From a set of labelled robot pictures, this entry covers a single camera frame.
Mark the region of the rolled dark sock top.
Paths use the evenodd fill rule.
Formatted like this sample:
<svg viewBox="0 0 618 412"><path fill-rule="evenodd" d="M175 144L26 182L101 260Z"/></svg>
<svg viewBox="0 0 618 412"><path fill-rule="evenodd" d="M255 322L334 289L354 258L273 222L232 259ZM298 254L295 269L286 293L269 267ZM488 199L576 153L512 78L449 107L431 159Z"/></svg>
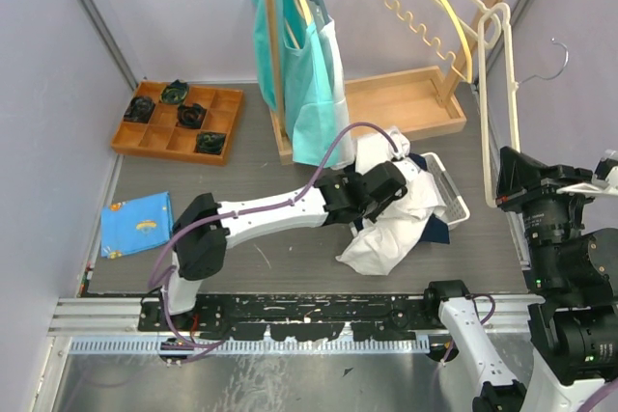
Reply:
<svg viewBox="0 0 618 412"><path fill-rule="evenodd" d="M181 105L185 102L188 92L189 85L180 79L176 79L163 88L160 94L160 102L168 105Z"/></svg>

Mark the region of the rolled dark sock bottom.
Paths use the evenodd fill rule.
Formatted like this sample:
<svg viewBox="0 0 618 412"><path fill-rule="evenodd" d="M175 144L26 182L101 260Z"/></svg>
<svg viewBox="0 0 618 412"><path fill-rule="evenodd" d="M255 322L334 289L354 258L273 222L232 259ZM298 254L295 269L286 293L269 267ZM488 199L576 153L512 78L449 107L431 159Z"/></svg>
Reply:
<svg viewBox="0 0 618 412"><path fill-rule="evenodd" d="M220 155L226 141L226 134L203 131L196 136L195 151L202 154Z"/></svg>

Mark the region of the teal hanging t shirt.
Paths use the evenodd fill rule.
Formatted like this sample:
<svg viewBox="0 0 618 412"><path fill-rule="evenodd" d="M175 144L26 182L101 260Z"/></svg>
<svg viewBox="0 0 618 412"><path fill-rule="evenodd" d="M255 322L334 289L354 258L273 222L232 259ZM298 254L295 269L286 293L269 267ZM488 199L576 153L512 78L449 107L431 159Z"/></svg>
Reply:
<svg viewBox="0 0 618 412"><path fill-rule="evenodd" d="M267 28L266 0L252 0L256 8L253 43L257 77L264 101L277 104ZM284 90L285 126L296 163L318 166L337 136L335 103L319 31L312 14L309 23L295 0L275 0L279 63Z"/></svg>

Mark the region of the white perforated plastic basket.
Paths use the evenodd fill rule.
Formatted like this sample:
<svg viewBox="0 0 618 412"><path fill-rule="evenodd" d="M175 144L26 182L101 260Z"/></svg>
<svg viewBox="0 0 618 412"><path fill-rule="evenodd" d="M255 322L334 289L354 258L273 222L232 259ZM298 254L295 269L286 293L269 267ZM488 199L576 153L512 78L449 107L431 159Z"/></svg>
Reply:
<svg viewBox="0 0 618 412"><path fill-rule="evenodd" d="M470 218L470 210L439 156L434 152L425 152L421 156L426 161L427 171L434 176L437 189L445 203L440 219L453 231Z"/></svg>

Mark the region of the wooden compartment tray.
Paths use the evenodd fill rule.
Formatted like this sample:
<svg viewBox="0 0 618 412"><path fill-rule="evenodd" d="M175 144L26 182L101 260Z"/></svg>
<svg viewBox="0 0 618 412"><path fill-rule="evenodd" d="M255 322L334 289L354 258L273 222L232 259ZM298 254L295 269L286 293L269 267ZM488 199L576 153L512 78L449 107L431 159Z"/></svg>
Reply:
<svg viewBox="0 0 618 412"><path fill-rule="evenodd" d="M118 154L224 166L244 94L237 89L144 80L111 140Z"/></svg>

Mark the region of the rolled dark sock left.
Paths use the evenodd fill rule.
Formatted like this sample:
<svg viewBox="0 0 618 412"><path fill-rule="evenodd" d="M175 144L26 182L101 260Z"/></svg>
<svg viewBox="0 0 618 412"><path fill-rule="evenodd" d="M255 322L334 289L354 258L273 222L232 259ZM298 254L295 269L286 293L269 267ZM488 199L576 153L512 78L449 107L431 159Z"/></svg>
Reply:
<svg viewBox="0 0 618 412"><path fill-rule="evenodd" d="M123 121L147 124L155 109L155 103L149 96L135 96L129 103Z"/></svg>

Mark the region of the blue folded cloth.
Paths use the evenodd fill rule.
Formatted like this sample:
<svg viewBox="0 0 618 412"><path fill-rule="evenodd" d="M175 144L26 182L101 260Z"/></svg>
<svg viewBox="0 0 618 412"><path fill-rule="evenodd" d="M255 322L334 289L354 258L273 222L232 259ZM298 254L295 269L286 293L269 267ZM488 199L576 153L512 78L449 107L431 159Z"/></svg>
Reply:
<svg viewBox="0 0 618 412"><path fill-rule="evenodd" d="M173 212L168 192L118 202L100 215L100 253L116 259L157 248L171 238Z"/></svg>

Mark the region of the navy t shirt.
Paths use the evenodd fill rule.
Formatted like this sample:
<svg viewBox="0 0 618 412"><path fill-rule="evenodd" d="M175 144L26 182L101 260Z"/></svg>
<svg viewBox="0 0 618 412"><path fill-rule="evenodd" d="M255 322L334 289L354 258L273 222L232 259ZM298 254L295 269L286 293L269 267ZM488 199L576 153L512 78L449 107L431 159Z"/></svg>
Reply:
<svg viewBox="0 0 618 412"><path fill-rule="evenodd" d="M422 155L412 153L408 156L421 170L428 170L428 162ZM423 233L419 239L420 242L449 244L450 234L448 226L435 214L429 217L428 222L425 225Z"/></svg>

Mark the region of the wooden clothes rack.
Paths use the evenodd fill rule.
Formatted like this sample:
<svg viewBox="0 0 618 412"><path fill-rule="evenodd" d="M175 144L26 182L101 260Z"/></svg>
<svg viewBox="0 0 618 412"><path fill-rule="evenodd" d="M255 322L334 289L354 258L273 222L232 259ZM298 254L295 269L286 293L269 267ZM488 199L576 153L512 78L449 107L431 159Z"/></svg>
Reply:
<svg viewBox="0 0 618 412"><path fill-rule="evenodd" d="M449 2L465 20L479 17L467 0ZM464 81L380 0L324 3L324 15L335 22L350 117L350 124L337 135L343 137L349 132L355 139L372 125L396 126L408 139L421 140L464 128L466 117L455 96L456 87ZM277 104L276 111L269 110L280 160L291 164L295 162L285 126L275 0L266 0L265 7ZM485 31L481 26L473 47L474 62L483 50L478 45Z"/></svg>

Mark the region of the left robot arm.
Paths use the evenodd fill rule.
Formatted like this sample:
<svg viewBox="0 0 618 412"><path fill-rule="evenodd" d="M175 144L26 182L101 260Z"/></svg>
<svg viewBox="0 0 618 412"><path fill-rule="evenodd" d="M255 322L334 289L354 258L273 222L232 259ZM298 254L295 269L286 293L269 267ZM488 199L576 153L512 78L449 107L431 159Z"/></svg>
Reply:
<svg viewBox="0 0 618 412"><path fill-rule="evenodd" d="M416 168L407 159L385 161L364 174L328 174L280 195L245 202L217 202L211 193L194 199L172 230L171 276L159 320L182 331L193 319L203 281L218 273L226 252L248 240L292 229L376 220L407 193Z"/></svg>

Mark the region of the rolled dark sock middle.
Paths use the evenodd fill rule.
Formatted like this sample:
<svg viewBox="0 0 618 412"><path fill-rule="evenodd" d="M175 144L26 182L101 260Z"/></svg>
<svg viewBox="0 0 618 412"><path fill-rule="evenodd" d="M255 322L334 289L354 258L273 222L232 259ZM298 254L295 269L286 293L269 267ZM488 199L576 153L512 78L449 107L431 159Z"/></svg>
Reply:
<svg viewBox="0 0 618 412"><path fill-rule="evenodd" d="M178 126L199 129L207 115L207 109L199 103L181 104L177 109Z"/></svg>

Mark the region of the rolled dark sock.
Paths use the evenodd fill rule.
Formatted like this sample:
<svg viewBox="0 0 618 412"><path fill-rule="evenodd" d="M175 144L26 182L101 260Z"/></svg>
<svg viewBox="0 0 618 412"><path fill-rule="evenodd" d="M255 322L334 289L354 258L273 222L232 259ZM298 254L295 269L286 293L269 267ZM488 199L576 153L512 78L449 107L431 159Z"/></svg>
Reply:
<svg viewBox="0 0 618 412"><path fill-rule="evenodd" d="M163 88L160 94L160 102L168 105L181 105L185 102L188 92L189 85L180 79L176 79Z"/></svg>
<svg viewBox="0 0 618 412"><path fill-rule="evenodd" d="M207 115L207 109L199 103L181 104L177 109L178 126L199 129Z"/></svg>
<svg viewBox="0 0 618 412"><path fill-rule="evenodd" d="M196 136L195 151L202 154L220 155L226 141L226 134L203 131Z"/></svg>
<svg viewBox="0 0 618 412"><path fill-rule="evenodd" d="M135 96L129 103L123 121L147 124L155 109L155 103L149 96Z"/></svg>

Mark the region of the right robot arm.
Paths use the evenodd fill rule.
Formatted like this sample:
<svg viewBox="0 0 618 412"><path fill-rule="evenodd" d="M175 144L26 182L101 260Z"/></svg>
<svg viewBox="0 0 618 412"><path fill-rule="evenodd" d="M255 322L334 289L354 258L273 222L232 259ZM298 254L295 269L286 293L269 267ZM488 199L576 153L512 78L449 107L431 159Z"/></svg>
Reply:
<svg viewBox="0 0 618 412"><path fill-rule="evenodd" d="M530 268L533 372L523 384L489 340L461 280L434 281L423 315L446 328L476 382L475 411L591 411L617 389L617 231L583 230L583 209L617 194L617 153L594 171L547 165L511 147L499 153L493 206L522 218Z"/></svg>

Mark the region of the white t shirt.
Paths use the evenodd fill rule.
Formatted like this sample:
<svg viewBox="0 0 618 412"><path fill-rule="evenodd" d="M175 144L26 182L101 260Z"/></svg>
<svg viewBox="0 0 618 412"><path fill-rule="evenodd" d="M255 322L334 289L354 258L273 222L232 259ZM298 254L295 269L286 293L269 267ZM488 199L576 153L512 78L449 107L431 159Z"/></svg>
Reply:
<svg viewBox="0 0 618 412"><path fill-rule="evenodd" d="M367 221L336 260L361 275L386 276L419 242L430 218L446 205L432 174L409 158L410 141L398 127L359 137L355 171L364 175L384 161L394 161L403 170L407 193L393 202L372 222Z"/></svg>

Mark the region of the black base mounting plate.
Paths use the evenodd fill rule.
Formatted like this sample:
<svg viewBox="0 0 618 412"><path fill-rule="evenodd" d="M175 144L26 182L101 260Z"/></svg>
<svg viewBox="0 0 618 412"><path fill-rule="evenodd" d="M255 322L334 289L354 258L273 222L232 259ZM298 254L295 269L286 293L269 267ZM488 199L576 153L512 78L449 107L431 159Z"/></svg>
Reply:
<svg viewBox="0 0 618 412"><path fill-rule="evenodd" d="M172 320L199 341L334 341L346 328L355 342L414 341L443 327L436 308L407 294L200 294Z"/></svg>

